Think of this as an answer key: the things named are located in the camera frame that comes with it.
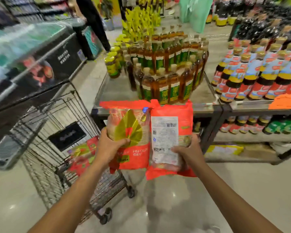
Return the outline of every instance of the white floor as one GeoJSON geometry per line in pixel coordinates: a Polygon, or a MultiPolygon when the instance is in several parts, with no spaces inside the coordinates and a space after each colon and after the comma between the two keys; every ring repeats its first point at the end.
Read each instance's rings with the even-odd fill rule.
{"type": "MultiPolygon", "coordinates": [[[[107,32],[114,42],[119,30],[107,32]]],[[[87,63],[74,79],[90,111],[105,76],[104,55],[87,63]]],[[[291,232],[291,159],[278,165],[211,164],[211,167],[249,204],[284,232],[291,232]]],[[[104,226],[95,216],[77,228],[85,232],[196,232],[217,225],[231,232],[227,222],[198,178],[163,176],[146,181],[144,170],[124,175],[138,193],[129,199],[120,192],[108,205],[112,220],[104,226]]],[[[26,232],[46,211],[22,162],[9,171],[0,171],[0,233],[26,232]]]]}

